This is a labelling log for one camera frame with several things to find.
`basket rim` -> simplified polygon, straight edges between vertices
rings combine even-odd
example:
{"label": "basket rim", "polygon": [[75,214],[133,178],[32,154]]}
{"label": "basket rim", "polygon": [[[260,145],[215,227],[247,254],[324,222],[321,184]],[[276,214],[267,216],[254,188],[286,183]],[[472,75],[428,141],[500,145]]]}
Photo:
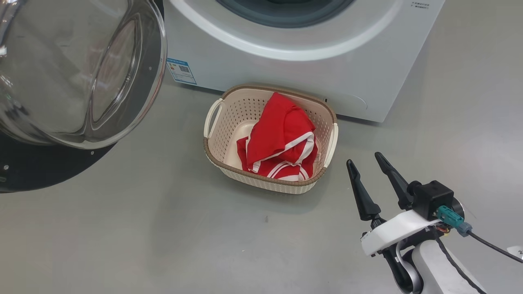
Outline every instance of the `basket rim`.
{"label": "basket rim", "polygon": [[[308,94],[304,94],[304,93],[301,93],[301,92],[297,92],[297,91],[294,91],[294,90],[291,90],[291,89],[285,89],[285,88],[281,88],[281,87],[269,86],[269,85],[263,85],[263,84],[248,83],[248,84],[242,84],[242,85],[234,86],[234,87],[228,89],[227,91],[225,91],[225,93],[223,93],[221,99],[223,99],[223,100],[227,99],[227,97],[231,93],[233,93],[233,92],[235,92],[237,90],[240,90],[240,89],[266,90],[266,91],[278,92],[278,93],[281,93],[281,94],[289,94],[289,95],[298,96],[300,98],[304,98],[304,99],[307,99],[307,100],[311,100],[311,101],[313,101],[315,103],[318,103],[318,104],[322,105],[323,107],[325,107],[328,110],[328,112],[331,114],[331,118],[333,120],[333,124],[337,123],[336,115],[334,114],[334,111],[332,110],[332,108],[328,104],[326,104],[325,102],[323,102],[322,100],[319,100],[318,98],[316,98],[314,96],[311,96],[311,95],[308,95]],[[249,178],[253,178],[253,179],[257,179],[257,180],[261,180],[261,181],[264,181],[264,182],[269,182],[269,183],[277,184],[277,185],[286,185],[286,186],[293,186],[293,187],[307,186],[307,185],[315,183],[327,171],[326,167],[322,167],[321,170],[314,177],[312,177],[312,178],[310,178],[308,180],[299,181],[299,182],[291,182],[291,181],[288,181],[288,180],[273,179],[273,178],[268,178],[268,177],[260,176],[260,175],[257,175],[257,174],[249,173],[249,172],[246,172],[246,171],[244,171],[242,169],[235,168],[235,167],[232,167],[232,166],[229,166],[229,165],[226,165],[226,164],[220,162],[214,156],[212,156],[211,150],[209,148],[209,139],[207,139],[205,137],[203,137],[203,148],[205,150],[205,153],[206,153],[207,157],[209,158],[209,160],[214,165],[216,165],[216,166],[218,166],[220,168],[224,168],[224,169],[226,169],[228,171],[231,171],[231,172],[234,172],[234,173],[237,173],[237,174],[249,177]]]}

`white basket handle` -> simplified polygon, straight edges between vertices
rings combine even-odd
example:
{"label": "white basket handle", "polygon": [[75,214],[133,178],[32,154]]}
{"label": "white basket handle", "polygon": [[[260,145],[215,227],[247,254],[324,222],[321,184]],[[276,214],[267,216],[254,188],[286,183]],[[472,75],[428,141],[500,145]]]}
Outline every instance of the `white basket handle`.
{"label": "white basket handle", "polygon": [[328,165],[331,163],[332,156],[334,155],[334,150],[336,150],[336,144],[338,143],[338,124],[334,123],[334,127],[331,131],[331,139],[328,143],[327,148],[327,156],[325,157],[325,164],[323,165],[324,168],[327,168]]}
{"label": "white basket handle", "polygon": [[[211,122],[212,114],[216,111],[216,108],[218,108],[218,113],[216,114],[214,118],[214,122],[212,123],[211,131],[209,132],[209,123]],[[212,132],[214,131],[214,127],[216,126],[216,122],[218,121],[218,117],[220,116],[220,113],[222,112],[223,108],[223,99],[220,98],[216,100],[212,106],[211,109],[209,109],[209,112],[207,113],[207,117],[205,118],[205,125],[203,126],[203,136],[207,139],[211,138]]]}

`laundry basket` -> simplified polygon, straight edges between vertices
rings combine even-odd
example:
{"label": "laundry basket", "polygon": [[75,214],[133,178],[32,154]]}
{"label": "laundry basket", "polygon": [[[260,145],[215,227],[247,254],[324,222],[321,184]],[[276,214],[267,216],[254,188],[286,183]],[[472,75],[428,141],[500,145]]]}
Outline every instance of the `laundry basket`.
{"label": "laundry basket", "polygon": [[[241,169],[241,162],[235,154],[236,140],[250,133],[274,92],[285,95],[300,106],[316,126],[317,163],[313,176],[308,180],[290,182],[246,172]],[[207,158],[226,176],[251,186],[287,194],[305,193],[316,184],[331,162],[337,140],[336,115],[326,103],[292,90],[256,84],[235,86],[225,92],[209,109],[203,128]]]}

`gray floor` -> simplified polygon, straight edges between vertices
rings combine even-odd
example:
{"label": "gray floor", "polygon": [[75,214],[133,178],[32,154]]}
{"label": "gray floor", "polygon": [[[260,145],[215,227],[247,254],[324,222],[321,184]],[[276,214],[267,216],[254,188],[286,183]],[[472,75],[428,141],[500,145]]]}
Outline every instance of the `gray floor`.
{"label": "gray floor", "polygon": [[[92,168],[0,197],[1,292],[399,293],[360,248],[369,226],[345,169],[353,159],[393,217],[375,151],[407,180],[453,189],[478,235],[523,245],[523,5],[508,2],[447,1],[386,121],[339,122],[329,171],[301,196],[213,167],[202,127],[218,95],[166,77],[143,123]],[[444,242],[489,292],[520,292],[520,264],[456,233]]]}

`red cloth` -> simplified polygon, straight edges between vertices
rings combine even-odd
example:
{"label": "red cloth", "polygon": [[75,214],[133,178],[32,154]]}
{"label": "red cloth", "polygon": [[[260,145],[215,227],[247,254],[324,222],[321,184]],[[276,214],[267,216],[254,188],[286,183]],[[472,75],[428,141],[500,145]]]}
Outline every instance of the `red cloth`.
{"label": "red cloth", "polygon": [[249,135],[236,144],[244,171],[284,180],[313,175],[316,129],[305,111],[274,93]]}

